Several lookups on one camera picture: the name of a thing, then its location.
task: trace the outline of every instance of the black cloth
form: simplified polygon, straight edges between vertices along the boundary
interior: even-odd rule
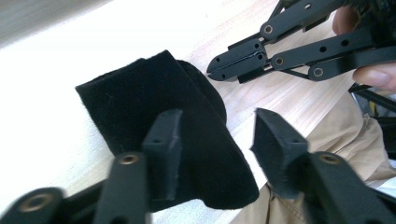
[[[140,151],[160,113],[183,110],[177,196],[173,201],[151,201],[151,212],[191,199],[215,209],[236,209],[258,198],[253,174],[225,126],[224,103],[193,65],[165,51],[76,90],[115,155]]]

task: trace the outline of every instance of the finger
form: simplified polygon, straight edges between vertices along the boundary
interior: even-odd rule
[[[347,33],[355,28],[356,22],[358,22],[358,15],[352,8],[340,7],[335,12],[332,29],[337,35]]]
[[[396,92],[396,63],[383,63],[359,68],[353,79],[362,84]]]

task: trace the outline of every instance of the robotic hand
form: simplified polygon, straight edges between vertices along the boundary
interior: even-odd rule
[[[352,32],[268,58],[265,46],[326,21],[339,7],[352,7],[359,20]],[[366,65],[396,62],[395,0],[279,0],[260,31],[228,47],[207,68],[217,81],[246,83],[274,71],[321,81]],[[308,74],[292,69],[308,66]]]

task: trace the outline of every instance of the wooden table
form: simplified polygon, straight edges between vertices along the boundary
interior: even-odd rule
[[[164,49],[204,72],[227,46],[257,33],[277,1],[15,2],[0,4],[0,214],[32,189],[60,187],[71,195],[106,178],[112,155],[75,86]],[[331,25],[332,19],[288,37],[269,46],[268,54],[331,36]],[[266,180],[249,151],[255,108],[280,113],[307,136],[352,83],[350,75],[315,83],[281,73],[244,85],[210,82],[259,187]],[[238,212],[196,200],[153,220],[229,223]]]

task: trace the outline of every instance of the beige fabric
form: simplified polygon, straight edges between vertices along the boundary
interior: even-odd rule
[[[363,117],[352,97],[346,93],[315,130],[307,136],[309,151],[329,151],[343,157],[363,181],[377,187],[396,176],[374,119]],[[267,185],[260,199],[244,208],[235,223],[306,223],[302,195],[297,200],[275,197]]]

